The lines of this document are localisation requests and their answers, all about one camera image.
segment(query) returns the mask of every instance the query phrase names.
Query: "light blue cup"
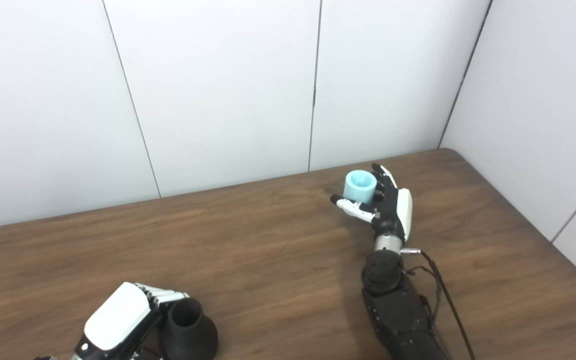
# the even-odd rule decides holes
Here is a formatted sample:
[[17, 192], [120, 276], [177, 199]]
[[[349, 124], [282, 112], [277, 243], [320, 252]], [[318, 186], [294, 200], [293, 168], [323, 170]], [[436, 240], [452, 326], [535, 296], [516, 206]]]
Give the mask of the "light blue cup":
[[377, 178], [365, 170], [353, 170], [345, 176], [343, 197], [364, 204], [371, 204], [377, 187]]

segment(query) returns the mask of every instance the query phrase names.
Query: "black cable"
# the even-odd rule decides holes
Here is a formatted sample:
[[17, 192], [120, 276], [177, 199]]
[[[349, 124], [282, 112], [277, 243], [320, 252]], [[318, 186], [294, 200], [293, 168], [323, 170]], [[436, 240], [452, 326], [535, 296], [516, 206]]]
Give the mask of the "black cable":
[[421, 265], [415, 266], [415, 267], [407, 270], [406, 273], [414, 276], [415, 275], [414, 271], [416, 269], [421, 269], [421, 270], [427, 272], [428, 274], [430, 274], [430, 276], [432, 276], [432, 278], [434, 278], [434, 283], [436, 285], [436, 290], [434, 291], [435, 296], [436, 296], [436, 300], [434, 302], [434, 311], [430, 312], [430, 326], [432, 328], [435, 328], [435, 322], [437, 322], [437, 312], [439, 311], [439, 303], [441, 303], [441, 300], [442, 300], [442, 288], [441, 288], [441, 285], [439, 284], [439, 279], [437, 278], [435, 273], [430, 271], [425, 266], [421, 266]]
[[437, 264], [427, 255], [427, 253], [421, 251], [421, 255], [425, 258], [430, 265], [430, 269], [434, 272], [435, 279], [441, 285], [441, 289], [443, 289], [443, 293], [446, 296], [446, 301], [448, 301], [448, 305], [450, 305], [450, 309], [452, 310], [452, 314], [454, 315], [454, 319], [457, 321], [457, 325], [459, 326], [459, 331], [461, 331], [461, 336], [463, 337], [463, 342], [466, 344], [466, 348], [468, 349], [468, 353], [470, 354], [471, 360], [476, 360], [475, 353], [473, 352], [473, 347], [471, 346], [470, 340], [468, 340], [468, 335], [466, 334], [466, 329], [464, 328], [464, 324], [462, 324], [462, 319], [460, 319], [459, 314], [457, 313], [457, 308], [455, 308], [455, 304], [453, 303], [453, 299], [450, 297], [448, 293], [448, 289], [446, 288], [446, 284], [444, 284], [444, 280], [442, 278], [441, 273], [439, 272], [439, 268], [437, 268]]
[[425, 296], [419, 296], [422, 300], [423, 303], [423, 308], [425, 308], [425, 312], [428, 314], [428, 316], [432, 317], [433, 316], [433, 310], [430, 308], [430, 301], [428, 301], [428, 298]]

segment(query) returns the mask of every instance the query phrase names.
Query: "black cup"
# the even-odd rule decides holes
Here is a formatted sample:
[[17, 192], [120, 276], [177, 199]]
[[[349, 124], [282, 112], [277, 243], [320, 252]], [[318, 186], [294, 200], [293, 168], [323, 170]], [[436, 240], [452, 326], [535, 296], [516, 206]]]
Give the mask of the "black cup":
[[159, 338], [165, 360], [212, 360], [217, 354], [217, 326], [192, 297], [170, 309]]

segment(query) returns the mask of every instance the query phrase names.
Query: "wood grain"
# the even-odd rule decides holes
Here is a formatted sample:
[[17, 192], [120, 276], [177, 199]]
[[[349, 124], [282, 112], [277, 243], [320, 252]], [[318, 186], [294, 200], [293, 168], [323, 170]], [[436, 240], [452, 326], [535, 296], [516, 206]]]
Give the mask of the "wood grain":
[[[437, 262], [478, 358], [576, 359], [576, 268], [452, 150], [380, 162], [412, 191], [409, 246]], [[0, 359], [68, 359], [122, 281], [201, 301], [219, 328], [218, 360], [387, 359], [360, 294], [373, 232], [329, 201], [348, 171], [369, 168], [0, 227]], [[431, 278], [414, 284], [432, 296]], [[445, 302], [438, 327], [465, 359]]]

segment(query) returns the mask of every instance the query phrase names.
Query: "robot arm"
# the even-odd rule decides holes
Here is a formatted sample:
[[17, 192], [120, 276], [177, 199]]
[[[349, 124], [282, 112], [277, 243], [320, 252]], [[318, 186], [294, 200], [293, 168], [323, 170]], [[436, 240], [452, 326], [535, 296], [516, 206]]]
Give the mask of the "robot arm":
[[166, 319], [170, 308], [187, 297], [185, 292], [124, 282], [86, 321], [70, 360], [159, 360], [140, 348], [142, 342]]
[[375, 230], [374, 251], [361, 272], [363, 301], [375, 334], [393, 360], [448, 360], [435, 337], [427, 302], [404, 271], [402, 253], [421, 253], [403, 247], [410, 235], [412, 196], [397, 187], [384, 166], [374, 163], [372, 169], [378, 191], [372, 205], [338, 194], [330, 201]]

